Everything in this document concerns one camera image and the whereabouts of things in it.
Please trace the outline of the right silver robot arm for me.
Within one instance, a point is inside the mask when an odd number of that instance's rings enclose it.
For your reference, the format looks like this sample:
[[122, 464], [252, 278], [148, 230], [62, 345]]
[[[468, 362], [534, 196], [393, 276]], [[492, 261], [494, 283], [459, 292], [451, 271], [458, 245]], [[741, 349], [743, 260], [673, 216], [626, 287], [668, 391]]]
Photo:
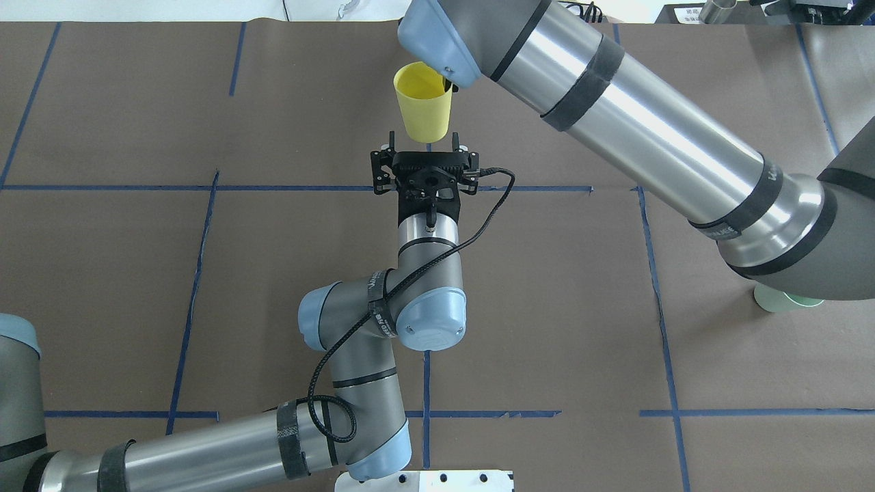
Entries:
[[738, 275], [873, 298], [871, 122], [818, 177], [784, 174], [557, 2], [413, 1], [398, 40], [459, 87], [497, 82], [687, 218]]

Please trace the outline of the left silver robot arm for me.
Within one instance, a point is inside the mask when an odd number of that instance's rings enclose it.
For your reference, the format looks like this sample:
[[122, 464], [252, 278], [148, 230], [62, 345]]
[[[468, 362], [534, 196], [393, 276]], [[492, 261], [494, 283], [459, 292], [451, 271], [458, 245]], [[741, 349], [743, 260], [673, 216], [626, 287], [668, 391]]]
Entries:
[[212, 428], [128, 439], [93, 456], [48, 448], [36, 330], [2, 315], [3, 491], [239, 491], [344, 466], [360, 482], [409, 464], [412, 440], [393, 342], [420, 352], [455, 346], [468, 299], [459, 239], [461, 194], [475, 194], [479, 153], [370, 153], [375, 194], [396, 192], [396, 268], [306, 293], [297, 326], [320, 352], [306, 395]]

